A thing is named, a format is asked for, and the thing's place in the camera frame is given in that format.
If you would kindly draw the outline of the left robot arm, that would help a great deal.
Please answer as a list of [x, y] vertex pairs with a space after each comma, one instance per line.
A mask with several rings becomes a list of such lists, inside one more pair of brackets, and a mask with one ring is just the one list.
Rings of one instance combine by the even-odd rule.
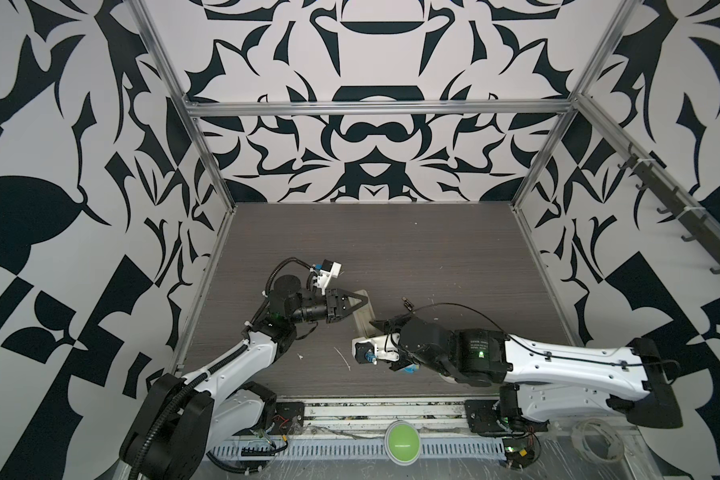
[[182, 377], [164, 374], [149, 388], [119, 451], [130, 478], [188, 479], [231, 435], [267, 428], [276, 396], [253, 376], [287, 352], [299, 324], [335, 323], [368, 302], [339, 288], [306, 287], [294, 275], [270, 282], [237, 345]]

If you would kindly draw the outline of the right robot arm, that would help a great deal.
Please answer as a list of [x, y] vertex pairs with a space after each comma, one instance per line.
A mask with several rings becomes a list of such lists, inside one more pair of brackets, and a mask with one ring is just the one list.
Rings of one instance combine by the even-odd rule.
[[412, 313], [372, 320], [374, 337], [352, 341], [360, 364], [427, 368], [460, 385], [497, 386], [500, 420], [543, 424], [619, 414], [638, 427], [678, 429], [681, 409], [664, 359], [648, 338], [625, 347], [584, 348], [486, 329], [448, 330]]

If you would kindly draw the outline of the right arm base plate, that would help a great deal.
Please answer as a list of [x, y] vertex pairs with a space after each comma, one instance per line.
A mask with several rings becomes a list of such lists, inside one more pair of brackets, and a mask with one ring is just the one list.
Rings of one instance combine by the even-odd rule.
[[464, 409], [469, 431], [483, 437], [521, 438], [549, 429], [549, 422], [528, 420], [518, 409], [502, 412], [499, 400], [466, 400]]

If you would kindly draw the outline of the white remote control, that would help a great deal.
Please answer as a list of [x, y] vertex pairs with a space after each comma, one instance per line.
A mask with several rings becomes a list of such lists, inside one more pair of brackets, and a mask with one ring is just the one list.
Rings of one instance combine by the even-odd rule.
[[355, 323], [355, 338], [372, 338], [382, 334], [382, 331], [374, 327], [371, 322], [376, 319], [370, 297], [366, 290], [358, 290], [354, 292], [355, 298], [350, 298], [352, 307], [356, 307], [361, 303], [358, 296], [366, 298], [366, 303], [361, 308], [356, 308], [352, 314]]

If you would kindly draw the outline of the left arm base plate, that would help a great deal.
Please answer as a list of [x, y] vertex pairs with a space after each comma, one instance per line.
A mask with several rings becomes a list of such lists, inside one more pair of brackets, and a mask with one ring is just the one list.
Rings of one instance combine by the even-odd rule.
[[239, 431], [240, 435], [254, 435], [264, 432], [268, 435], [289, 435], [300, 431], [303, 427], [306, 404], [300, 401], [277, 401], [267, 404], [257, 422]]

